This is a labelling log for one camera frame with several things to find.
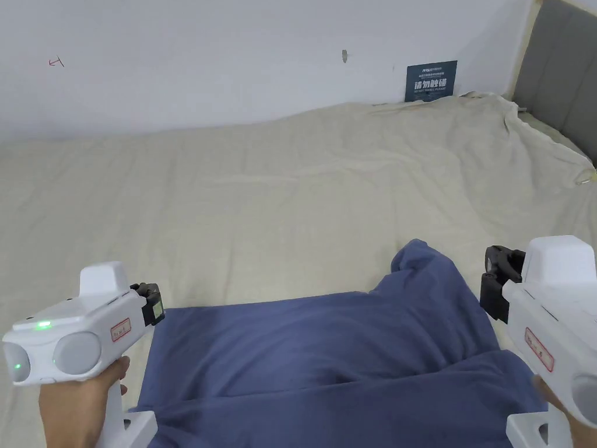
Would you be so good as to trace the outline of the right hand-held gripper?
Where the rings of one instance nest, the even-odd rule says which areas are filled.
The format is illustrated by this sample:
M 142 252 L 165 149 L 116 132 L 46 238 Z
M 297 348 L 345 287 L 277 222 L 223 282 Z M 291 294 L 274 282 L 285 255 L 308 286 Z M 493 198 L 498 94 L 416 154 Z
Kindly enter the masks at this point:
M 573 236 L 484 252 L 480 306 L 574 418 L 596 426 L 596 263 Z

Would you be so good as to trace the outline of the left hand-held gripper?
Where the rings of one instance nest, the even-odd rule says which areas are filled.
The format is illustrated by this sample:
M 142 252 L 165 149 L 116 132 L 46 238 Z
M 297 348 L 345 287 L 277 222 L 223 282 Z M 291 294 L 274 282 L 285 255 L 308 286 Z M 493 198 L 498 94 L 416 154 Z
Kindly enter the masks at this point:
M 84 268 L 79 294 L 18 321 L 3 336 L 16 386 L 85 381 L 100 375 L 165 318 L 156 283 L 130 284 L 120 262 Z M 96 447 L 148 447 L 152 411 L 125 412 L 122 380 L 108 392 Z

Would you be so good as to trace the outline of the person's left hand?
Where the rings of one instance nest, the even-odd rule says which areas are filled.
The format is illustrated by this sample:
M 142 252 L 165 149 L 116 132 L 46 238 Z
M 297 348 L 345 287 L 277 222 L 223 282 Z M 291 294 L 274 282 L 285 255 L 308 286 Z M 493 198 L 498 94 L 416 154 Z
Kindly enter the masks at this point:
M 47 447 L 96 447 L 106 417 L 108 392 L 127 374 L 122 356 L 85 381 L 43 384 L 38 399 Z

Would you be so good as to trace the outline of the person's right hand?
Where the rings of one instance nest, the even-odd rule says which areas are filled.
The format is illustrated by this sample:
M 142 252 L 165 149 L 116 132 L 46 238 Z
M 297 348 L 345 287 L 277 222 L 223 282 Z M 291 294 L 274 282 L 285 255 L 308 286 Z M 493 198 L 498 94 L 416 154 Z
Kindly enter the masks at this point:
M 570 427 L 573 447 L 596 447 L 596 429 L 580 422 L 568 412 L 565 405 L 557 398 L 540 376 L 534 375 L 533 384 L 543 399 L 555 406 L 566 416 Z

